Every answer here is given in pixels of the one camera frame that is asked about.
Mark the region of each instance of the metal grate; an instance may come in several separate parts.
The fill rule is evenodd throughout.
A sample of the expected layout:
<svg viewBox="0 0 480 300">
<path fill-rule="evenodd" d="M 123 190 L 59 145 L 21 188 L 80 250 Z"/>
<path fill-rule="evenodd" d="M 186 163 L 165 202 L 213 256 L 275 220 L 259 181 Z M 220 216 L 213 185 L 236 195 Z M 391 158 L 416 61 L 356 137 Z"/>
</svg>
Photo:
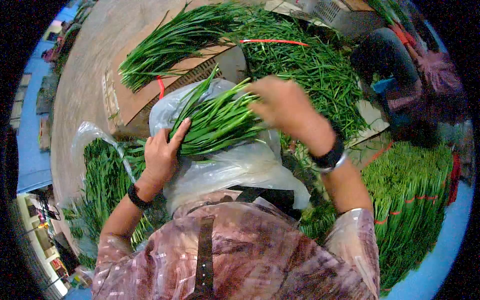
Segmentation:
<svg viewBox="0 0 480 300">
<path fill-rule="evenodd" d="M 340 7 L 331 0 L 318 0 L 313 8 L 312 14 L 330 24 L 333 23 Z"/>
</svg>

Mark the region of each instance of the floor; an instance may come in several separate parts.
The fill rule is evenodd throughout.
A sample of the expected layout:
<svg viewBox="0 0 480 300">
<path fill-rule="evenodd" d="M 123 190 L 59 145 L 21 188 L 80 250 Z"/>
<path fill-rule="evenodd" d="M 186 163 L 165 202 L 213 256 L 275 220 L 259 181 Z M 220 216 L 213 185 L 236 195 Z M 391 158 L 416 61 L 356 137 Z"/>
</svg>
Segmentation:
<svg viewBox="0 0 480 300">
<path fill-rule="evenodd" d="M 82 121 L 92 121 L 104 131 L 108 129 L 101 74 L 110 59 L 146 24 L 184 3 L 184 0 L 102 0 L 83 23 L 55 99 L 51 172 L 57 203 L 65 203 L 70 197 L 79 195 L 84 166 L 73 163 L 71 146 Z M 59 226 L 71 242 L 68 226 L 63 222 Z"/>
</svg>

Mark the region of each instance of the blue wall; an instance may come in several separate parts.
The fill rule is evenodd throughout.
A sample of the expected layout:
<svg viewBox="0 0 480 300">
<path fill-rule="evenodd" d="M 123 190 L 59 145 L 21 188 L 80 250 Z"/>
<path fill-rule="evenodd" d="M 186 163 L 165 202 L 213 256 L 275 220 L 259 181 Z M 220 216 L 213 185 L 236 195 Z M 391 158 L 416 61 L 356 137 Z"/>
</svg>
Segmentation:
<svg viewBox="0 0 480 300">
<path fill-rule="evenodd" d="M 55 17 L 59 21 L 71 21 L 76 15 L 78 4 L 63 8 Z M 40 40 L 30 60 L 25 66 L 25 73 L 31 73 L 25 94 L 22 114 L 20 116 L 19 135 L 17 136 L 19 174 L 17 192 L 28 192 L 52 183 L 50 172 L 50 154 L 41 153 L 38 144 L 40 119 L 47 116 L 36 114 L 36 97 L 42 84 L 43 76 L 48 74 L 50 65 L 41 59 L 44 50 L 52 48 L 53 42 Z"/>
</svg>

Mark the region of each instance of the white plastic bag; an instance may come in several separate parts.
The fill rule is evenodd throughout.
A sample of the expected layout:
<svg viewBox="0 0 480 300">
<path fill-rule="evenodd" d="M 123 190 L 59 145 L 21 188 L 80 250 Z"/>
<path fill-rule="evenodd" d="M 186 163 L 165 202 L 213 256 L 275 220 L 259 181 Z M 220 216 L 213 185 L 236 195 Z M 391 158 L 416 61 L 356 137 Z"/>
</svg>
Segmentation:
<svg viewBox="0 0 480 300">
<path fill-rule="evenodd" d="M 175 118 L 187 101 L 179 103 L 191 89 L 200 82 L 190 84 L 165 96 L 150 112 L 150 134 L 155 135 L 161 128 L 172 128 Z M 201 101 L 233 88 L 235 84 L 214 79 Z M 282 166 L 280 139 L 276 131 L 260 133 L 253 144 L 243 144 L 228 151 L 219 151 L 206 156 L 213 162 L 192 161 L 183 157 L 179 171 L 165 185 L 164 195 L 170 215 L 182 204 L 195 202 L 199 196 L 240 185 L 277 190 L 293 190 L 293 208 L 303 209 L 310 199 L 305 185 Z"/>
</svg>

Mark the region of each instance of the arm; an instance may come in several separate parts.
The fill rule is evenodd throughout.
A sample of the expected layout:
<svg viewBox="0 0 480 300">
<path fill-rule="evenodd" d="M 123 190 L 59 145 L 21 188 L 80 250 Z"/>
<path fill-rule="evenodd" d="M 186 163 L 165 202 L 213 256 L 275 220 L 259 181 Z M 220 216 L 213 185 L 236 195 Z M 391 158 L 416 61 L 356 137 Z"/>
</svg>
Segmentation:
<svg viewBox="0 0 480 300">
<path fill-rule="evenodd" d="M 138 188 L 137 195 L 142 201 L 152 201 L 163 185 L 172 178 L 177 162 L 177 150 L 190 123 L 189 119 L 185 119 L 170 143 L 167 143 L 168 129 L 161 129 L 155 137 L 147 139 L 145 143 L 146 167 L 135 183 Z M 104 240 L 110 235 L 129 240 L 142 218 L 142 214 L 143 211 L 130 201 L 128 195 L 125 195 L 105 222 L 100 233 L 100 240 Z"/>
<path fill-rule="evenodd" d="M 332 149 L 335 132 L 296 83 L 269 76 L 253 83 L 249 91 L 262 97 L 263 101 L 252 104 L 250 109 L 267 123 L 302 141 L 315 156 L 323 156 Z M 350 159 L 322 179 L 338 212 L 365 208 L 373 213 L 367 188 Z"/>
</svg>

